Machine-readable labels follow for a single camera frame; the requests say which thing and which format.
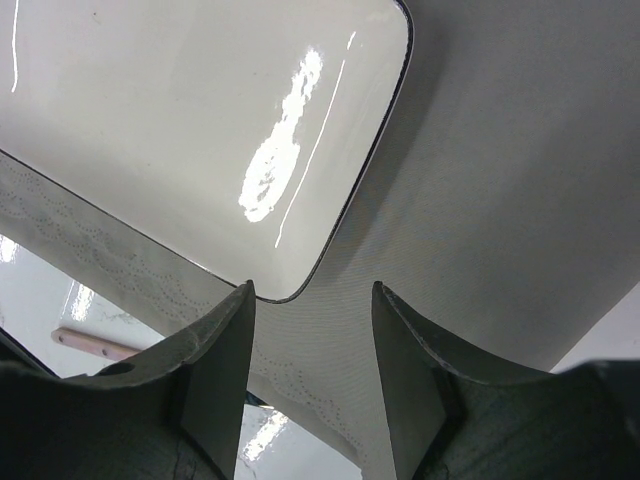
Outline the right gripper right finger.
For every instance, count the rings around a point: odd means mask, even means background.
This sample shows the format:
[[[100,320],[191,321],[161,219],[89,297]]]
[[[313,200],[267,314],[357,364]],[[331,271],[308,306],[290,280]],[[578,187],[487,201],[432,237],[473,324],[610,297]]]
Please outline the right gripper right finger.
[[[372,330],[400,479],[635,479],[639,364],[558,374],[491,354],[372,288]]]

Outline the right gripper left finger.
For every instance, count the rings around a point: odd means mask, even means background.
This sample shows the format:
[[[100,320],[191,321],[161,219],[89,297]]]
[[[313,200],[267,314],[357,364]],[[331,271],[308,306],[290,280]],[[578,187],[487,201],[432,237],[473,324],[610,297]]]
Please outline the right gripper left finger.
[[[248,282],[152,347],[69,378],[3,334],[2,477],[232,478],[254,326]]]

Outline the black knife pink handle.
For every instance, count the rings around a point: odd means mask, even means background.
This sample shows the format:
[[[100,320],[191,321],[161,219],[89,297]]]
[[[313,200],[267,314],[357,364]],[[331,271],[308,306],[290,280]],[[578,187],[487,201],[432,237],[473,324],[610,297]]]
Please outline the black knife pink handle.
[[[140,350],[76,330],[58,328],[51,333],[54,342],[114,362],[137,355]]]

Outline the grey scalloped placemat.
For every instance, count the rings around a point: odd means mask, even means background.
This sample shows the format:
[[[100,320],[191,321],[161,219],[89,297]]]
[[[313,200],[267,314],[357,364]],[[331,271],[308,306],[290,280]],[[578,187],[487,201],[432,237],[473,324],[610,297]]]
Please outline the grey scalloped placemat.
[[[639,280],[639,5],[400,1],[412,53],[311,279],[258,297],[249,388],[400,479],[371,326],[382,282],[506,359],[554,366]],[[232,289],[1,150],[1,234],[169,335]]]

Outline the white rectangular plate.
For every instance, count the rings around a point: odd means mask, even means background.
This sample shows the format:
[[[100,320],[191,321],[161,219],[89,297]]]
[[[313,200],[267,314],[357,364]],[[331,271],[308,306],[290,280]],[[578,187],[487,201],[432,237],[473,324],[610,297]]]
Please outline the white rectangular plate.
[[[1,150],[287,302],[368,167],[412,43],[400,1],[5,1]]]

